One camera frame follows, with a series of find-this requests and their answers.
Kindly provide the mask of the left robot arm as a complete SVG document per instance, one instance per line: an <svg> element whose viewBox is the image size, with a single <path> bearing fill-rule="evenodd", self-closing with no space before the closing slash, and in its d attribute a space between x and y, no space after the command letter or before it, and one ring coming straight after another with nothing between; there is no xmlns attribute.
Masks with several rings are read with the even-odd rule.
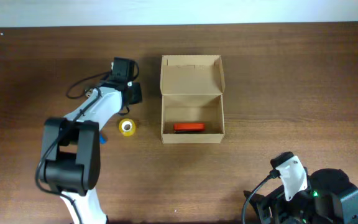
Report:
<svg viewBox="0 0 358 224"><path fill-rule="evenodd" d="M114 58L110 70L95 76L99 82L77 95L85 98L77 109L44 122L35 184L41 192L60 197L74 223L109 221L96 191L101 130L115 114L124 116L130 105L142 102L139 72L135 60Z"/></svg>

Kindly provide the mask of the brown cardboard box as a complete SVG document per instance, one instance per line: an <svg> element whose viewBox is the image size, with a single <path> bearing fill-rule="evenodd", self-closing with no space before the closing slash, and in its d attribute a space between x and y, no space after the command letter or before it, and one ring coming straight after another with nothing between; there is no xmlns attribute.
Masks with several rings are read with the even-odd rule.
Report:
<svg viewBox="0 0 358 224"><path fill-rule="evenodd" d="M225 135L220 55L164 55L160 70L164 144L220 143ZM204 123L199 133L175 133L175 123Z"/></svg>

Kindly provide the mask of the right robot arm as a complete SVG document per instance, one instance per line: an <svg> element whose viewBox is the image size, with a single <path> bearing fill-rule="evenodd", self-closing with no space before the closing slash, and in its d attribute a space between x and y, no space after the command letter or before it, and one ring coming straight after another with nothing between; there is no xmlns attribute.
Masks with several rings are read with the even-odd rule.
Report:
<svg viewBox="0 0 358 224"><path fill-rule="evenodd" d="M241 222L246 209L254 209L259 223L358 224L358 187L341 169L320 169L306 176L306 189L285 200L284 186L263 196L256 192L279 171L269 175L253 191L244 191Z"/></svg>

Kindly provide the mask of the yellow correction tape dispenser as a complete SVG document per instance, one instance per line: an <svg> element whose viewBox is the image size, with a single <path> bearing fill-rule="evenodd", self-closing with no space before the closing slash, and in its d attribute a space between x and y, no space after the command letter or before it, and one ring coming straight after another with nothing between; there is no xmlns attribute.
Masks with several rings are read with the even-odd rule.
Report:
<svg viewBox="0 0 358 224"><path fill-rule="evenodd" d="M89 88L88 90L85 91L85 96L87 98L89 98L93 93L93 89L92 88Z"/></svg>

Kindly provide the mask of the orange stapler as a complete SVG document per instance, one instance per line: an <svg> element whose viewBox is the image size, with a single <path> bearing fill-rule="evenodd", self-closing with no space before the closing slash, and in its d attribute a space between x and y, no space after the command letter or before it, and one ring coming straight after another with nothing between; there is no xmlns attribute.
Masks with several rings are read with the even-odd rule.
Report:
<svg viewBox="0 0 358 224"><path fill-rule="evenodd" d="M204 123L175 123L173 125L175 133L199 133L205 130Z"/></svg>

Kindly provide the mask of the yellow tape roll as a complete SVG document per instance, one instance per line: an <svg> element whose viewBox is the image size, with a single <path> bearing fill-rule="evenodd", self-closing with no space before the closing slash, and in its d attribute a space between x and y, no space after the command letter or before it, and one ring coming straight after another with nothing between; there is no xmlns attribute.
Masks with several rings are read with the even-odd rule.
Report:
<svg viewBox="0 0 358 224"><path fill-rule="evenodd" d="M135 122L129 118L122 119L119 123L118 128L120 133L125 137L133 136L136 132Z"/></svg>

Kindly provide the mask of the white blue marker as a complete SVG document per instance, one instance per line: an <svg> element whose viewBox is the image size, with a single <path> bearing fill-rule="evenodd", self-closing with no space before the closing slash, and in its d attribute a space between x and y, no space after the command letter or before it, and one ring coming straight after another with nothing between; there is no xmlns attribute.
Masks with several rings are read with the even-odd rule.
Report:
<svg viewBox="0 0 358 224"><path fill-rule="evenodd" d="M104 134L102 132L99 133L99 141L100 141L100 144L106 143L106 138L104 137Z"/></svg>

